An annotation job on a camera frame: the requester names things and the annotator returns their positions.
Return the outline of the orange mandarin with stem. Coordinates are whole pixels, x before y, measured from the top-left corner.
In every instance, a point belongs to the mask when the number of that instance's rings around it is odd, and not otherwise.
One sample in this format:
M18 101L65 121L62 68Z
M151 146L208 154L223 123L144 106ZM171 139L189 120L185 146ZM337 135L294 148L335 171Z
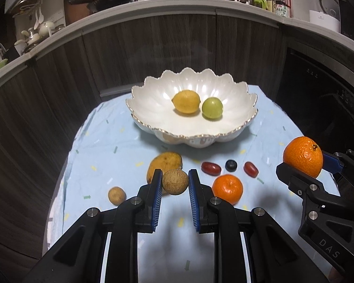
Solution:
M315 141L300 136L286 146L282 161L312 178L317 178L323 168L324 156Z

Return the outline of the smaller brown longan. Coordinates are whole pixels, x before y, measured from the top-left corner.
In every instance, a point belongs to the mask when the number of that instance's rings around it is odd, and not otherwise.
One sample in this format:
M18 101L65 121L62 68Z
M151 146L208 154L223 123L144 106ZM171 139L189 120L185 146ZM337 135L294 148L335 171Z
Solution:
M126 193L120 187L112 187L108 192L108 199L114 206L119 206L126 200Z

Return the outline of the dark blueberry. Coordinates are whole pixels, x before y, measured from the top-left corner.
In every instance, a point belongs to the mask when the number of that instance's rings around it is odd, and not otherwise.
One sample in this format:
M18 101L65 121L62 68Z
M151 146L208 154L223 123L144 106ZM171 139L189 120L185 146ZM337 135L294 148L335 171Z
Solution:
M235 160L229 159L225 163L225 168L229 172L234 172L237 170L238 164Z

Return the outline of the larger brown longan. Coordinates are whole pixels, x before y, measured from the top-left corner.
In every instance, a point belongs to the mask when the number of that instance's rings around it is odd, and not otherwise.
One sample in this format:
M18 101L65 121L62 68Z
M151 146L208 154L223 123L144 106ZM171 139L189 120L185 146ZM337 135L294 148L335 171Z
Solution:
M167 171L162 178L162 187L170 195L180 195L187 189L189 177L181 169Z

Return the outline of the yellow-brown mango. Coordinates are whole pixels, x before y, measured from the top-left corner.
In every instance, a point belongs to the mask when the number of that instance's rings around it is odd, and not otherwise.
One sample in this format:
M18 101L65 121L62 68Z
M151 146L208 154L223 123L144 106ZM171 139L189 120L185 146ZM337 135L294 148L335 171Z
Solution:
M146 181L151 183L156 169L160 169L163 173L173 170L181 169L183 167L182 157L179 153L166 151L156 156L147 170Z

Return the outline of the light blue patterned tablecloth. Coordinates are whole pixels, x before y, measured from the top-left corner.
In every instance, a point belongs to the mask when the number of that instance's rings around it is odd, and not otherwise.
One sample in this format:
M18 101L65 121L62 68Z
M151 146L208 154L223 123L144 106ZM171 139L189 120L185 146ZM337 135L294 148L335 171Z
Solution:
M164 151L183 159L183 170L200 169L203 162L224 166L229 159L244 187L237 203L243 210L264 208L295 240L324 274L331 265L297 233L302 201L278 180L276 167L286 145L301 136L287 114L257 86L249 91L258 96L258 114L233 141L214 143L203 149L185 144L167 145L142 131L132 119L125 97L98 105L78 130L69 152L48 223L47 242L60 236L91 207L112 208L108 192L122 188L127 197L137 194L146 183L150 162ZM244 172L252 162L257 178ZM138 236L140 282L211 282L214 276L214 237L194 229L187 193L163 196L158 226L153 234Z

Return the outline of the green round fruit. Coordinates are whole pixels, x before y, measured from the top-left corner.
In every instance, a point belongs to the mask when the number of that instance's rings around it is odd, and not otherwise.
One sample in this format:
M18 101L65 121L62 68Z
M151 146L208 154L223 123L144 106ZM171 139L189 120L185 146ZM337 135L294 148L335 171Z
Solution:
M210 120L220 118L223 110L223 103L216 97L207 98L202 104L202 115Z

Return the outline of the white rice cooker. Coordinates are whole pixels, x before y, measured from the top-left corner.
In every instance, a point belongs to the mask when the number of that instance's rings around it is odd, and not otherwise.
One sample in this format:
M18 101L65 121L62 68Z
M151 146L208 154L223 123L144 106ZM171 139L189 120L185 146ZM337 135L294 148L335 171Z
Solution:
M341 30L339 0L316 0L316 5L318 11L309 11L309 21L339 33Z

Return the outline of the yellow lemon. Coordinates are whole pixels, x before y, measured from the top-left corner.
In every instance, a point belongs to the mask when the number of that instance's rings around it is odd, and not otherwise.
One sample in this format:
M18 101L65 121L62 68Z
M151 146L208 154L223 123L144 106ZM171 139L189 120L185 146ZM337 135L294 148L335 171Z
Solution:
M195 91L183 90L172 98L175 109L183 114L194 114L199 110L201 103L199 95Z

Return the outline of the white scalloped ceramic bowl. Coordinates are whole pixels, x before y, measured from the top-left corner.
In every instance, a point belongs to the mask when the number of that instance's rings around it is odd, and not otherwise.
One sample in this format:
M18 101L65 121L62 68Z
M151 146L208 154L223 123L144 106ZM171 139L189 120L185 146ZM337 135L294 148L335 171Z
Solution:
M166 70L133 86L126 105L135 124L166 144L206 148L237 138L258 113L247 83L211 69Z

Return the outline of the white teapot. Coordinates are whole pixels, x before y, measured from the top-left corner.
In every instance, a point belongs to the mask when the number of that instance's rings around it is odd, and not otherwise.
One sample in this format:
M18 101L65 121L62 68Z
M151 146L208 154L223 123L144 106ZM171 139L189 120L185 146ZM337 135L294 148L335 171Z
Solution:
M52 21L45 21L39 25L39 35L41 38L47 38L52 35L55 24Z

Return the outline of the wooden cutting board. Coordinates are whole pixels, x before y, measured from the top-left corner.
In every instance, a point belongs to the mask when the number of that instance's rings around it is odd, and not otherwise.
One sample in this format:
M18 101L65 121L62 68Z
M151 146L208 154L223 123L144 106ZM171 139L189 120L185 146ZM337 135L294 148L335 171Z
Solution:
M79 21L91 14L91 11L87 8L86 4L70 4L70 0L64 1L64 18L66 22L66 26Z

